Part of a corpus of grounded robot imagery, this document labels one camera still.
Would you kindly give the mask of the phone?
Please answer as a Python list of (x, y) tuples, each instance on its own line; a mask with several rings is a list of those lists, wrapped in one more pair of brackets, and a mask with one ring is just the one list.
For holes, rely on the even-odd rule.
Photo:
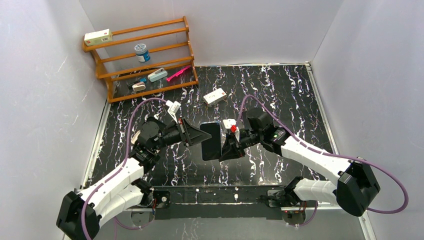
[(222, 155), (220, 124), (218, 122), (205, 122), (200, 125), (200, 129), (211, 135), (211, 138), (201, 143), (202, 160), (218, 160)]

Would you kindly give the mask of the beige white phone case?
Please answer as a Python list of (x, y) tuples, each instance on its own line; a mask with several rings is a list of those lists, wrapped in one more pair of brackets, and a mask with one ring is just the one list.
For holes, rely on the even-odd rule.
[(136, 141), (138, 140), (138, 136), (140, 135), (141, 131), (138, 130), (131, 138), (130, 142), (132, 145), (134, 145), (136, 143)]

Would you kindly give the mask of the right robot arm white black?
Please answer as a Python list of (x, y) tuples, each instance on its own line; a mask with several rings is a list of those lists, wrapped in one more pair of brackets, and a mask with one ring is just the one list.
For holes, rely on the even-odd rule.
[(226, 136), (219, 161), (244, 157), (245, 149), (260, 144), (267, 151), (294, 160), (325, 177), (325, 180), (296, 177), (284, 188), (284, 200), (292, 204), (327, 202), (360, 217), (380, 192), (380, 185), (369, 165), (333, 156), (296, 138), (259, 107), (247, 111), (245, 116), (249, 128), (239, 128), (235, 119), (222, 121)]

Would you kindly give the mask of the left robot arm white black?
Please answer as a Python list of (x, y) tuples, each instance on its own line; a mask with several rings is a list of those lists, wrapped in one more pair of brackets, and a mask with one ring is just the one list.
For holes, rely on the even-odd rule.
[(161, 159), (163, 149), (177, 143), (190, 147), (211, 137), (184, 118), (165, 125), (149, 117), (127, 160), (89, 188), (64, 196), (56, 226), (72, 240), (94, 239), (105, 223), (124, 210), (153, 203), (152, 186), (141, 178)]

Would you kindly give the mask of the white box with barcode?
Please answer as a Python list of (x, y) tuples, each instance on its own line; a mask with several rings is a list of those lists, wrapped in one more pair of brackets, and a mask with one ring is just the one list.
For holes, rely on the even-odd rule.
[(222, 88), (218, 88), (206, 95), (203, 96), (203, 102), (208, 106), (215, 105), (216, 103), (225, 100), (227, 98), (227, 94), (224, 92)]

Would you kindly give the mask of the pink comb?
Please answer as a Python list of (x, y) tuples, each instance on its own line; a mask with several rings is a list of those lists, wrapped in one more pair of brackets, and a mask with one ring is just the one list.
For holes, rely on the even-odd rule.
[(187, 65), (184, 68), (180, 69), (179, 71), (177, 71), (176, 73), (174, 73), (173, 75), (169, 76), (166, 81), (170, 82), (172, 79), (175, 79), (176, 77), (179, 77), (180, 75), (182, 75), (185, 71), (191, 69), (192, 66), (191, 65)]

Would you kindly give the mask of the beige small stapler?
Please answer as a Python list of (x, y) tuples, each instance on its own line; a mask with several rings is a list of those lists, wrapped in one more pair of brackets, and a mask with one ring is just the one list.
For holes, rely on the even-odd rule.
[(134, 92), (144, 91), (146, 89), (146, 84), (144, 82), (137, 82), (131, 86)]

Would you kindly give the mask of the black blue marker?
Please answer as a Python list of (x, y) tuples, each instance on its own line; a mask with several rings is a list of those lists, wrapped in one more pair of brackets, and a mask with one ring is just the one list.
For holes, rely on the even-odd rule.
[(145, 77), (137, 78), (136, 80), (130, 82), (127, 84), (128, 88), (132, 88), (133, 85), (138, 83), (145, 83), (147, 80)]

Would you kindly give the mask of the wooden shelf rack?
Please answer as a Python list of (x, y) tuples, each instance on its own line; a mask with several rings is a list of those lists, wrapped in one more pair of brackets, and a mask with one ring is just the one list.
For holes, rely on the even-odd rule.
[(85, 35), (82, 50), (92, 55), (109, 103), (199, 83), (186, 16), (96, 34)]

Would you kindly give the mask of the blue white jar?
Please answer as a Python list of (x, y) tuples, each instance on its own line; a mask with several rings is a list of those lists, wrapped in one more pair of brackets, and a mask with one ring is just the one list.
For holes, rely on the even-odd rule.
[(144, 44), (144, 43), (139, 43), (139, 44), (135, 45), (134, 51), (135, 51), (135, 55), (137, 57), (137, 60), (140, 63), (148, 62), (151, 59), (147, 45)]

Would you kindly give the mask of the white green box on shelf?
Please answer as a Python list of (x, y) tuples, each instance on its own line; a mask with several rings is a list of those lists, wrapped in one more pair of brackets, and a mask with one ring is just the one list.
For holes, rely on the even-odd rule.
[(84, 43), (86, 46), (94, 46), (107, 43), (113, 40), (113, 33), (108, 29), (89, 32), (84, 35)]

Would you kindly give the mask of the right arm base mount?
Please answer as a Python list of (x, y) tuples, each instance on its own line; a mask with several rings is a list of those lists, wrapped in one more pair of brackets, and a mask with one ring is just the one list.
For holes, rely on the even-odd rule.
[(282, 218), (286, 225), (299, 227), (306, 221), (307, 202), (297, 199), (292, 193), (285, 190), (268, 190), (260, 200), (270, 208), (290, 208), (282, 211)]

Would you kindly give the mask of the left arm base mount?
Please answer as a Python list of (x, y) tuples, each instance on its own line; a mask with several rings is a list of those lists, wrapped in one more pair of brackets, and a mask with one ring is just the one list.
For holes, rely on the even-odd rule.
[(169, 206), (170, 192), (152, 188), (143, 196), (139, 204), (131, 208), (131, 222), (136, 229), (143, 229), (156, 219), (158, 209), (167, 209)]

